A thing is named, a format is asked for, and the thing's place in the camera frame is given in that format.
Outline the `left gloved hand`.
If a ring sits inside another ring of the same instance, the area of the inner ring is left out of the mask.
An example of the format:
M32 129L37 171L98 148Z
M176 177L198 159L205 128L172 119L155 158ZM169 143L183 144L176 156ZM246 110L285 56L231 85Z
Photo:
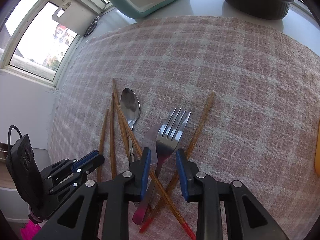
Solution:
M41 226L39 224L34 224L29 220L28 223L20 230L22 240L32 240L40 230Z

